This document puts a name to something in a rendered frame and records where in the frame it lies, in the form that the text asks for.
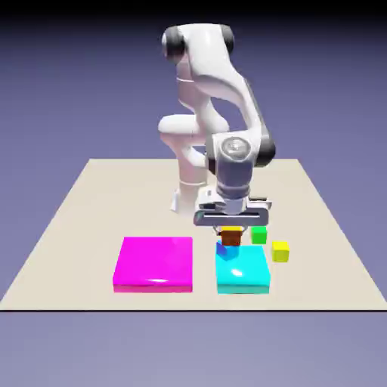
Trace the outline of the small yellow cube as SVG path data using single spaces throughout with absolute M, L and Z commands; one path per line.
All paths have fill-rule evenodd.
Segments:
M 274 262 L 287 262 L 289 260 L 289 244 L 286 241 L 273 240 L 271 256 Z

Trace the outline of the large cyan box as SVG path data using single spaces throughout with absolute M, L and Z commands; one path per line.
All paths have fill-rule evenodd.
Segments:
M 240 246 L 235 259 L 225 261 L 215 254 L 218 294 L 268 294 L 271 274 L 262 246 Z

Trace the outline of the small green cube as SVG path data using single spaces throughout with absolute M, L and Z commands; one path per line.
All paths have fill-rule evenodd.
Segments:
M 268 231 L 265 226 L 253 226 L 250 229 L 251 244 L 265 245 L 267 243 Z

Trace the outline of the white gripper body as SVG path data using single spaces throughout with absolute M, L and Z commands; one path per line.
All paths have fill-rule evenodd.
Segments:
M 196 226 L 266 226 L 269 212 L 266 208 L 247 209 L 240 214 L 225 214 L 215 210 L 200 210 L 193 217 Z

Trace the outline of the large magenta box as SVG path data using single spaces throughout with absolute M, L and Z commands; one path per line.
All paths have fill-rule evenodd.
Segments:
M 125 237 L 113 273 L 116 293 L 190 293 L 191 237 Z

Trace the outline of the small orange cube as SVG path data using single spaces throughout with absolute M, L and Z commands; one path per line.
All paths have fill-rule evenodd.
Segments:
M 222 226 L 219 235 L 223 246 L 239 246 L 243 228 L 241 226 Z

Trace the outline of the small blue cube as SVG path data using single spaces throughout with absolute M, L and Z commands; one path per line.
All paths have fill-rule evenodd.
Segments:
M 240 252 L 240 246 L 224 245 L 220 240 L 216 242 L 215 253 L 225 261 L 235 259 Z

